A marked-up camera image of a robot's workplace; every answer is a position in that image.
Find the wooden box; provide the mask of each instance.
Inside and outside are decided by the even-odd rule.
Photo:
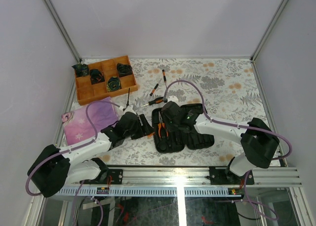
[[[86,105],[96,100],[102,100],[108,96],[114,97],[128,93],[129,88],[131,92],[138,90],[134,72],[132,75],[119,77],[117,71],[118,63],[130,65],[128,56],[108,59],[88,65],[89,70],[98,69],[103,72],[105,82],[98,84],[91,84],[90,75],[77,78],[75,73],[77,99],[80,105]],[[120,79],[121,89],[117,91],[107,91],[107,82],[111,77],[118,77]]]

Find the white wall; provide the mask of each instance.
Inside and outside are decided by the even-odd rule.
[[[281,0],[52,0],[81,56],[251,56]]]
[[[291,0],[257,60],[278,131],[293,144],[316,217],[316,0]]]
[[[0,225],[20,226],[27,170],[53,141],[75,61],[41,0],[0,11]]]

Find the pink cloth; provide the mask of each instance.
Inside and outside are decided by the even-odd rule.
[[[107,97],[103,100],[111,101],[111,98]],[[68,145],[94,136],[94,130],[86,117],[85,109],[86,106],[61,116]],[[88,115],[98,132],[118,120],[114,107],[109,103],[92,104],[88,109]]]

